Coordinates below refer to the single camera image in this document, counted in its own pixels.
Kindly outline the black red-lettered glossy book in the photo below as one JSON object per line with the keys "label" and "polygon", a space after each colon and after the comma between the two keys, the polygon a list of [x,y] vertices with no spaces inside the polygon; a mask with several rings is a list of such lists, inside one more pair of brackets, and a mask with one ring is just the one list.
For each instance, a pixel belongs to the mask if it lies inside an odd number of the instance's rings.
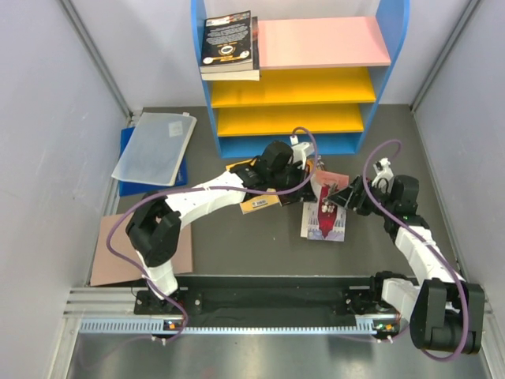
{"label": "black red-lettered glossy book", "polygon": [[[300,182],[303,182],[309,176],[309,173],[313,169],[313,166],[316,166],[317,170],[325,168],[322,156],[317,156],[316,159],[311,156],[306,160],[304,174],[299,175]],[[297,192],[279,196],[279,203],[281,206],[287,206],[299,202],[315,202],[317,200],[317,195],[315,194],[312,187],[312,185],[315,183],[316,175],[314,174],[311,178],[311,181],[305,184],[304,187],[299,189]]]}

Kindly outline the purple red illustrated book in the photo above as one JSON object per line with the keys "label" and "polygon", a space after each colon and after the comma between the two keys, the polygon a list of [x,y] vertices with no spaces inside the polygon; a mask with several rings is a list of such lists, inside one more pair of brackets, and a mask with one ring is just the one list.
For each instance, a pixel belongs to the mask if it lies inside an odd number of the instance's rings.
{"label": "purple red illustrated book", "polygon": [[346,231],[346,210],[329,202],[328,194],[342,190],[349,184],[344,174],[317,170],[316,183],[312,185],[316,202],[303,204],[301,237],[308,240],[343,242]]}

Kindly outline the yellow Shakespeare paperback book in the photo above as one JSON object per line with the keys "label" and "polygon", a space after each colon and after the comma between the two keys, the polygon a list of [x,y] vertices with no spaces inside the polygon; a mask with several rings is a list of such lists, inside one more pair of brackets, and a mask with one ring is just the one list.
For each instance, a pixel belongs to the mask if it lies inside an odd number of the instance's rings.
{"label": "yellow Shakespeare paperback book", "polygon": [[258,195],[254,197],[250,193],[247,193],[244,201],[239,204],[243,215],[257,212],[274,205],[281,205],[280,200],[277,196]]}

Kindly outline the dark Tale of Two Cities book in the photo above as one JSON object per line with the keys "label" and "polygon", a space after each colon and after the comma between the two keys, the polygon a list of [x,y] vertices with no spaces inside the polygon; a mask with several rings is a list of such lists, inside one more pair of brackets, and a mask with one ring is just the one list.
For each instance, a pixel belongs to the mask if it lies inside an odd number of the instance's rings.
{"label": "dark Tale of Two Cities book", "polygon": [[227,73],[200,73],[202,79],[205,81],[258,81],[260,79],[260,53],[258,34],[258,19],[252,16],[253,68],[251,70]]}

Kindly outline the black Storey Treehouse book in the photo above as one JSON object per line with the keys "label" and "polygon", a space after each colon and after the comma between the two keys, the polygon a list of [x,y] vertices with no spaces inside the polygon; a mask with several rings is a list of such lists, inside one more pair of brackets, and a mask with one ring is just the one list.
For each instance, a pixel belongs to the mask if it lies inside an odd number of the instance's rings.
{"label": "black Storey Treehouse book", "polygon": [[204,24],[200,72],[227,73],[253,68],[251,12],[208,18]]}

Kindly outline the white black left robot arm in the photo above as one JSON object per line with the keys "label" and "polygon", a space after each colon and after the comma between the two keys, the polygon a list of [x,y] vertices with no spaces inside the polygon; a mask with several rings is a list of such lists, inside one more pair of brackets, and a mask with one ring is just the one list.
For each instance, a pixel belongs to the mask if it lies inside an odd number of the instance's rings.
{"label": "white black left robot arm", "polygon": [[182,229],[216,210],[266,192],[298,197],[303,188],[310,186],[307,159],[313,153],[314,144],[309,142],[289,145],[273,141],[261,155],[233,165],[188,192],[163,195],[142,204],[125,232],[140,258],[153,306],[162,313],[170,313],[178,306],[178,282],[171,259]]}

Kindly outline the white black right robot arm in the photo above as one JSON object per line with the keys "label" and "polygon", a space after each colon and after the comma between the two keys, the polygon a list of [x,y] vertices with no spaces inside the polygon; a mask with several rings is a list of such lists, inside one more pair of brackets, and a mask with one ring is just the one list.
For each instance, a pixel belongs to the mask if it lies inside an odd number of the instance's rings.
{"label": "white black right robot arm", "polygon": [[368,293],[377,312],[394,307],[409,323],[413,345],[423,351],[472,355],[481,349],[484,290],[466,282],[442,256],[424,218],[417,214],[419,181],[409,175],[392,179],[356,177],[329,193],[328,202],[361,216],[383,217],[383,227],[407,259],[417,283],[381,272]]}

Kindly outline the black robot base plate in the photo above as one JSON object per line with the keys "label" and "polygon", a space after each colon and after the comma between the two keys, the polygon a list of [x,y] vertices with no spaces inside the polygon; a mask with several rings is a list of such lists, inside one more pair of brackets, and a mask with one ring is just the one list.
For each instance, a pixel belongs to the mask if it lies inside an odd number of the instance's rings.
{"label": "black robot base plate", "polygon": [[178,316],[189,326],[335,326],[359,316],[399,323],[399,313],[380,301],[374,276],[178,276],[170,300],[137,293],[134,314]]}

